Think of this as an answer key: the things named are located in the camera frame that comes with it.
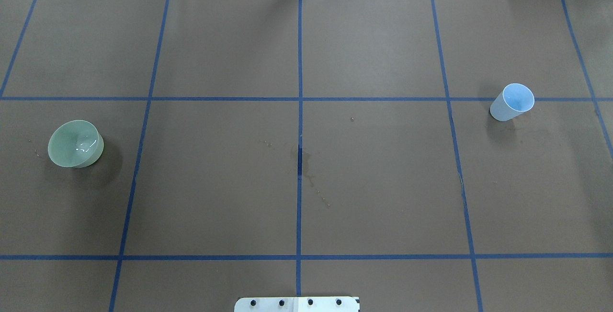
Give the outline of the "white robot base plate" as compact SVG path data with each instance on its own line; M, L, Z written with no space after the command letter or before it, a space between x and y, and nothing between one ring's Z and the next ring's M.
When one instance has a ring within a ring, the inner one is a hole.
M236 301L235 312L359 312L358 297L245 297Z

